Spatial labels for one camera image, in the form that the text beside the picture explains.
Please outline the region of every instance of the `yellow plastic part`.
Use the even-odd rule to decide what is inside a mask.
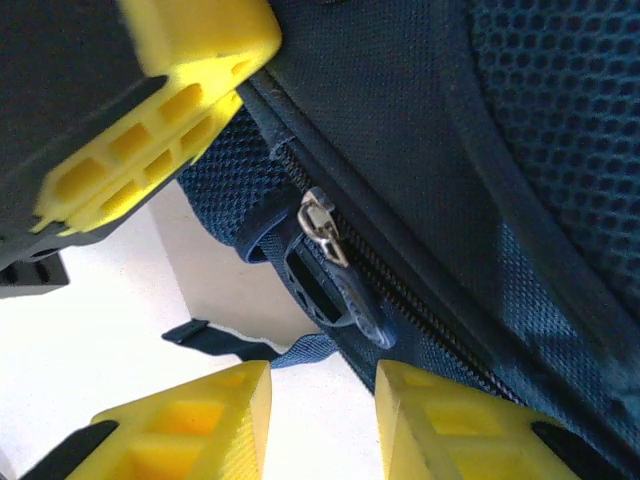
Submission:
[[[382,360],[376,409],[387,480],[578,480],[537,437],[551,418]]]
[[[125,215],[197,160],[242,105],[234,89],[276,53],[267,0],[119,0],[138,60],[165,86],[46,177],[37,233],[88,232]]]
[[[268,362],[247,362],[98,415],[118,428],[67,480],[258,480]]]

